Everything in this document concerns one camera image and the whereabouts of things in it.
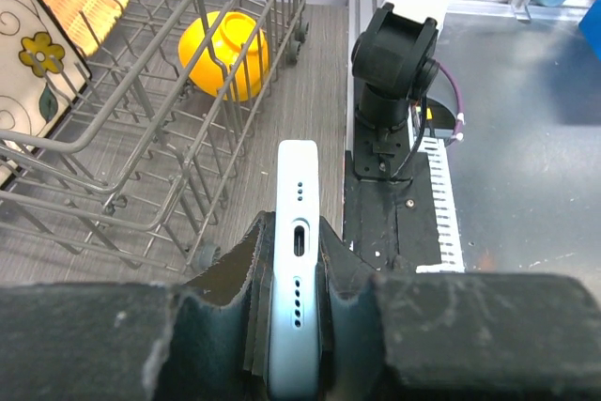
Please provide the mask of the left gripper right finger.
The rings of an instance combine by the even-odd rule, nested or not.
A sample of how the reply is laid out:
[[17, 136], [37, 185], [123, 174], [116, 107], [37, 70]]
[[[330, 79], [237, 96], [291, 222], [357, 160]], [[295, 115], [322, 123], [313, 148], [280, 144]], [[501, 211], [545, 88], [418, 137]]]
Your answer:
[[326, 220], [329, 400], [596, 400], [600, 307], [547, 273], [379, 272]]

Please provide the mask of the blue-cased smartphone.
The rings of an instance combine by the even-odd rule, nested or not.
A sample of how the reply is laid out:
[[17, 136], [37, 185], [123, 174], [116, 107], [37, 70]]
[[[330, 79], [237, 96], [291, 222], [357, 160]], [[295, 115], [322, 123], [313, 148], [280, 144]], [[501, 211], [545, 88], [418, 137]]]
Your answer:
[[320, 331], [318, 151], [312, 140], [278, 147], [268, 390], [273, 400], [318, 392]]

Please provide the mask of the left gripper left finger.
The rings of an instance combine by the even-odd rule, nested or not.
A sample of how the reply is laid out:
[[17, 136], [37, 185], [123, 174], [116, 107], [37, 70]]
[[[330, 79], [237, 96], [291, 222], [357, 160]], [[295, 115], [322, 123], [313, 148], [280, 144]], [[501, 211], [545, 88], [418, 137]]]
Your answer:
[[257, 294], [275, 216], [185, 284], [60, 283], [1, 290], [5, 400], [263, 400]]

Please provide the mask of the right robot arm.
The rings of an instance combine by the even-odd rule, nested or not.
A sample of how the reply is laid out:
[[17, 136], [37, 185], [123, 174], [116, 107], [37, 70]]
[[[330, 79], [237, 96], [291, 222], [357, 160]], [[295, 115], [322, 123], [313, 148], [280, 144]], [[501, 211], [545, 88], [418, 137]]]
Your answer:
[[358, 36], [354, 79], [363, 82], [357, 118], [373, 130], [398, 130], [408, 105], [423, 100], [438, 75], [434, 52], [451, 0], [384, 0]]

